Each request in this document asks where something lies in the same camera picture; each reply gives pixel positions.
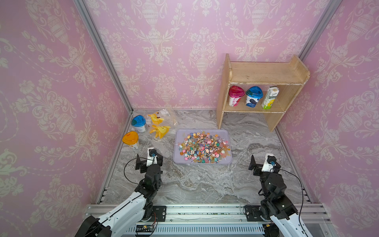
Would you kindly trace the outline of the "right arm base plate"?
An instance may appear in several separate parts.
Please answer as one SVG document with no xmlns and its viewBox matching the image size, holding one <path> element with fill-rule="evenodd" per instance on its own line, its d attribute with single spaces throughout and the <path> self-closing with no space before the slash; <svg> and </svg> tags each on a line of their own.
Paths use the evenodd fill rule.
<svg viewBox="0 0 379 237">
<path fill-rule="evenodd" d="M 262 217 L 262 212 L 258 206 L 245 205 L 243 207 L 243 214 L 248 222 L 263 222 L 265 219 Z"/>
</svg>

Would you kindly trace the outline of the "aluminium rail frame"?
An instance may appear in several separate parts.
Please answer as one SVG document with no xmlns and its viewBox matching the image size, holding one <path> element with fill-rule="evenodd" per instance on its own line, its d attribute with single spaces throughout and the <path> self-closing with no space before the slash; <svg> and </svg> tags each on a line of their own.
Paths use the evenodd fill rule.
<svg viewBox="0 0 379 237">
<path fill-rule="evenodd" d="M 165 222 L 143 222 L 129 228 L 121 237 L 264 237 L 263 222 L 248 222 L 243 214 L 247 204 L 163 204 L 167 206 Z M 116 205 L 90 205 L 85 214 L 95 218 Z M 301 218 L 312 237 L 336 237 L 323 205 L 297 204 Z"/>
</svg>

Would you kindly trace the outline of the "green white carton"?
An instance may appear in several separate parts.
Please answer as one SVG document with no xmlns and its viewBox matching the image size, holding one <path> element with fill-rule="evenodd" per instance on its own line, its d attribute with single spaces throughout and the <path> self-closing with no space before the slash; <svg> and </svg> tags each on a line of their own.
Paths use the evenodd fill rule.
<svg viewBox="0 0 379 237">
<path fill-rule="evenodd" d="M 270 87 L 265 95 L 265 98 L 262 102 L 262 108 L 264 110 L 269 110 L 271 109 L 275 99 L 277 98 L 279 94 L 279 88 L 278 87 Z"/>
</svg>

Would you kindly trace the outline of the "blue lid cup on shelf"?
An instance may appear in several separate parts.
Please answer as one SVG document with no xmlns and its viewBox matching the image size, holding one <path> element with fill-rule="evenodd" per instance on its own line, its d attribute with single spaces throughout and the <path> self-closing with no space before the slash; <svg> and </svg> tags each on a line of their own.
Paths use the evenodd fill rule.
<svg viewBox="0 0 379 237">
<path fill-rule="evenodd" d="M 256 107 L 257 103 L 263 97 L 263 91 L 260 87 L 254 86 L 246 91 L 245 105 L 250 108 Z"/>
</svg>

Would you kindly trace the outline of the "pink lid cup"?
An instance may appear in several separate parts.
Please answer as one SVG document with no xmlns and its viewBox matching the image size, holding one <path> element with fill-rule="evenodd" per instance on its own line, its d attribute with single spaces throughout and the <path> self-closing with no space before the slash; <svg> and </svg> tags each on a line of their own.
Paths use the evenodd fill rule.
<svg viewBox="0 0 379 237">
<path fill-rule="evenodd" d="M 237 106 L 244 95 L 244 89 L 239 86 L 231 86 L 229 89 L 228 105 L 231 107 Z"/>
</svg>

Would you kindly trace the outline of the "orange lid cup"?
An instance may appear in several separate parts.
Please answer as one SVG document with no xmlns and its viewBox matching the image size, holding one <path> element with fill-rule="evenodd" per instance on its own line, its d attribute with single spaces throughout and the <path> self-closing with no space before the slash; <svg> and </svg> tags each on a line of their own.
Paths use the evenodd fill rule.
<svg viewBox="0 0 379 237">
<path fill-rule="evenodd" d="M 122 138 L 122 142 L 133 149 L 138 149 L 140 146 L 139 135 L 135 131 L 126 133 Z"/>
</svg>

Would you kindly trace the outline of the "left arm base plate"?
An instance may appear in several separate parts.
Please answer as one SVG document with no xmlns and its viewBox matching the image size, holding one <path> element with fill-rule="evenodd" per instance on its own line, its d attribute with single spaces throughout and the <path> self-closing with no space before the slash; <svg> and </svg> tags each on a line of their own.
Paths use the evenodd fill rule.
<svg viewBox="0 0 379 237">
<path fill-rule="evenodd" d="M 167 206 L 154 205 L 145 209 L 145 214 L 141 221 L 143 222 L 165 222 Z"/>
</svg>

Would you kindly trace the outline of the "candy ziploc bag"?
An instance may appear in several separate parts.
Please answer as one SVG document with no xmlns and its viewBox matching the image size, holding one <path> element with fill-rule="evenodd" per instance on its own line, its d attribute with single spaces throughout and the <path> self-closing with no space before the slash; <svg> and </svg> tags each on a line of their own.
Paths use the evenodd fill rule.
<svg viewBox="0 0 379 237">
<path fill-rule="evenodd" d="M 170 131 L 170 128 L 170 126 L 152 125 L 150 134 L 154 133 L 155 138 L 162 139 Z"/>
<path fill-rule="evenodd" d="M 158 126 L 176 126 L 177 116 L 172 108 L 164 108 L 155 113 L 146 115 L 146 124 Z"/>
</svg>

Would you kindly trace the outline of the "blue lid cup on table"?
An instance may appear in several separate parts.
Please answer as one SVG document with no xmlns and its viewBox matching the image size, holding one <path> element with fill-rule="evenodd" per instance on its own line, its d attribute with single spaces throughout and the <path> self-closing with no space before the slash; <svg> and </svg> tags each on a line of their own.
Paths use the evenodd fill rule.
<svg viewBox="0 0 379 237">
<path fill-rule="evenodd" d="M 146 119 L 142 115 L 138 115 L 132 119 L 132 128 L 138 133 L 146 131 Z"/>
</svg>

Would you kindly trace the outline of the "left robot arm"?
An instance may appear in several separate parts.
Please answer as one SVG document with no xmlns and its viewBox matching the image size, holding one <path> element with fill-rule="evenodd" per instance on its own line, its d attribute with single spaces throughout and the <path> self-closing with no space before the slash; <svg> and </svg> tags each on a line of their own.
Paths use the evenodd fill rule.
<svg viewBox="0 0 379 237">
<path fill-rule="evenodd" d="M 145 174 L 135 191 L 121 204 L 98 218 L 87 217 L 79 227 L 76 237 L 121 237 L 138 222 L 148 221 L 153 215 L 153 199 L 162 186 L 163 156 L 155 148 L 148 149 L 142 161 L 136 157 L 136 170 Z"/>
</svg>

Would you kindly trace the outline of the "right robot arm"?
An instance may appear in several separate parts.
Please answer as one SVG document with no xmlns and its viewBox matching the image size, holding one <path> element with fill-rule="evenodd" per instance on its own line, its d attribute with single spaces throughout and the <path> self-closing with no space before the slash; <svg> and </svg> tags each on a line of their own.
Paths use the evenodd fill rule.
<svg viewBox="0 0 379 237">
<path fill-rule="evenodd" d="M 260 178 L 261 189 L 258 195 L 264 199 L 257 211 L 264 221 L 270 222 L 264 224 L 263 236 L 311 237 L 312 233 L 301 218 L 302 208 L 297 210 L 285 194 L 287 186 L 280 172 L 284 171 L 296 178 L 297 176 L 282 169 L 276 157 L 270 153 L 265 155 L 263 164 L 257 163 L 255 157 L 251 156 L 248 169 Z"/>
</svg>

